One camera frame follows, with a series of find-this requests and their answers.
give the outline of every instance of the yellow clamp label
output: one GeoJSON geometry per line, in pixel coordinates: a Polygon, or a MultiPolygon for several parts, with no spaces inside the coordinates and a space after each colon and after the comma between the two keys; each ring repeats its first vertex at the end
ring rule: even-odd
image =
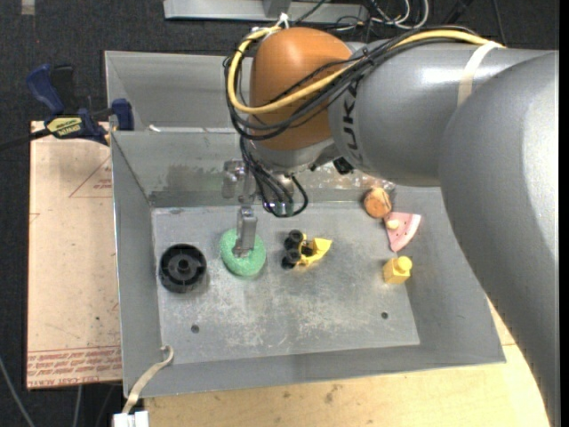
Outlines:
{"type": "Polygon", "coordinates": [[[51,133],[63,137],[81,130],[81,117],[57,117],[46,127],[51,133]]]}

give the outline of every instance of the wooden board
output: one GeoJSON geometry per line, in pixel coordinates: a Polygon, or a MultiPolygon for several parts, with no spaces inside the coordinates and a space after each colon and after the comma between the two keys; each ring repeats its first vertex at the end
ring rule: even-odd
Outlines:
{"type": "Polygon", "coordinates": [[[47,137],[30,163],[27,387],[120,380],[110,149],[47,137]]]}
{"type": "Polygon", "coordinates": [[[145,400],[153,427],[547,427],[519,348],[507,364],[145,400]]]}

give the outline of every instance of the black cylindrical object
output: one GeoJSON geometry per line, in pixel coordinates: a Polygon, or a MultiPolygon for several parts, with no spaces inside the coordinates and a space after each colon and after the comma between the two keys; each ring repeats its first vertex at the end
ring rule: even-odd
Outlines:
{"type": "Polygon", "coordinates": [[[160,260],[160,281],[174,293],[192,290],[204,277],[207,263],[194,246],[178,244],[168,248],[160,260]]]}

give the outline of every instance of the cardboard sheet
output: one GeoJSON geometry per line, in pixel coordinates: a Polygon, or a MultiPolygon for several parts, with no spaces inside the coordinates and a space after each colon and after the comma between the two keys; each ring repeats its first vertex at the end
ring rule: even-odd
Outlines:
{"type": "Polygon", "coordinates": [[[27,387],[120,380],[110,149],[48,136],[30,163],[27,387]]]}

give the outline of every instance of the gray robot arm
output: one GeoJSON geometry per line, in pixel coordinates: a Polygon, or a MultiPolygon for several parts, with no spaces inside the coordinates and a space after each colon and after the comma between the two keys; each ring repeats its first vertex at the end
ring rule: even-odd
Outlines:
{"type": "Polygon", "coordinates": [[[330,126],[355,168],[440,185],[461,248],[560,425],[558,52],[476,60],[477,49],[395,57],[333,104],[330,126]]]}

